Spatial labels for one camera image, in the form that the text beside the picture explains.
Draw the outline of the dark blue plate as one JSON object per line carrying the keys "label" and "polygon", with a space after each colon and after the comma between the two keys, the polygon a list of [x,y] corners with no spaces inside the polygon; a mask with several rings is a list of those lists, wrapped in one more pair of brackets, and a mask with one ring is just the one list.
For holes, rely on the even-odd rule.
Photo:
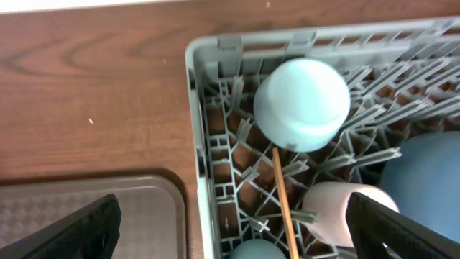
{"label": "dark blue plate", "polygon": [[386,162],[379,187],[413,221],[459,242],[459,133],[418,135]]}

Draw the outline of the grey dishwasher rack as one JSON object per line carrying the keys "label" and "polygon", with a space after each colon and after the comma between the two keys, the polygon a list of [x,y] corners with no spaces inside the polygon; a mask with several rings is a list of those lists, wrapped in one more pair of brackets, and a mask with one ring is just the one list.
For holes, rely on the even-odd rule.
{"label": "grey dishwasher rack", "polygon": [[251,239],[289,247],[272,168],[275,145],[253,115],[257,88],[295,58],[333,66],[346,81],[351,111],[320,150],[280,149],[293,228],[302,258],[353,258],[321,242],[300,213],[321,181],[376,184],[401,144],[459,129],[459,18],[336,25],[200,37],[185,53],[207,258],[229,258]]}

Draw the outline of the wooden chopstick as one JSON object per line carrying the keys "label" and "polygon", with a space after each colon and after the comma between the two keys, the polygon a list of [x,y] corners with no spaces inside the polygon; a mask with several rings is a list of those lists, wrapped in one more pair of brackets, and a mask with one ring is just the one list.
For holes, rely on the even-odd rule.
{"label": "wooden chopstick", "polygon": [[282,212],[285,236],[287,239],[287,245],[289,247],[290,259],[299,259],[300,256],[298,253],[298,246],[295,239],[295,231],[290,213],[288,196],[285,189],[285,181],[281,168],[280,155],[276,147],[272,149],[272,164],[275,174],[275,183],[278,193],[278,199],[280,201],[280,208]]}

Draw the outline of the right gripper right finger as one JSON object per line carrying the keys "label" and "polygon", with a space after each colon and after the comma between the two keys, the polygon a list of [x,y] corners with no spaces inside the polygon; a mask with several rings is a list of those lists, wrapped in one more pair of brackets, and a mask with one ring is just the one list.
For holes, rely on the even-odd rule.
{"label": "right gripper right finger", "polygon": [[358,259],[390,259],[388,249],[401,258],[459,258],[459,243],[358,192],[349,197],[346,223]]}

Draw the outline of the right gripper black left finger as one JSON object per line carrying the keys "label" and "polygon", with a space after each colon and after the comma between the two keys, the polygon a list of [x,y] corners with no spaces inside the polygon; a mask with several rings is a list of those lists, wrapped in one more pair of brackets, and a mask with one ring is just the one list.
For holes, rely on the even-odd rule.
{"label": "right gripper black left finger", "polygon": [[3,259],[112,258],[120,238],[121,209],[108,194],[1,249]]}

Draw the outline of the light blue cup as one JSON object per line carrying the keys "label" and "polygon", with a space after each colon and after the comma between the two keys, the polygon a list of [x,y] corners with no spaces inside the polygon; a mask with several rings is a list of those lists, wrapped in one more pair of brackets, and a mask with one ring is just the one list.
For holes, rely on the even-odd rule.
{"label": "light blue cup", "polygon": [[253,239],[241,243],[231,254],[230,259],[286,259],[285,254],[273,243]]}

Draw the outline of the white pink cup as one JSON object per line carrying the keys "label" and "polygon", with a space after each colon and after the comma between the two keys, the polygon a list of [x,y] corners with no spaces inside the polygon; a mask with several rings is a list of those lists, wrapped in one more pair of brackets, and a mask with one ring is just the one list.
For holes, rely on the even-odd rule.
{"label": "white pink cup", "polygon": [[398,212],[389,194],[375,186],[360,183],[320,182],[311,186],[303,198],[302,210],[315,212],[316,219],[307,224],[308,231],[319,241],[339,247],[353,247],[346,223],[346,208],[352,193],[359,192]]}

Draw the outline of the light blue bowl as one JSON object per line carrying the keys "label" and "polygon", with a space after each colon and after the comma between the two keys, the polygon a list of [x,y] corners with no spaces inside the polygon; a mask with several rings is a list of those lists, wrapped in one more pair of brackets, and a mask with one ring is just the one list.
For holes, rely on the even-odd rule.
{"label": "light blue bowl", "polygon": [[351,108],[349,88],[332,66],[308,58],[289,60],[261,82],[254,120],[273,144],[312,152],[337,134]]}

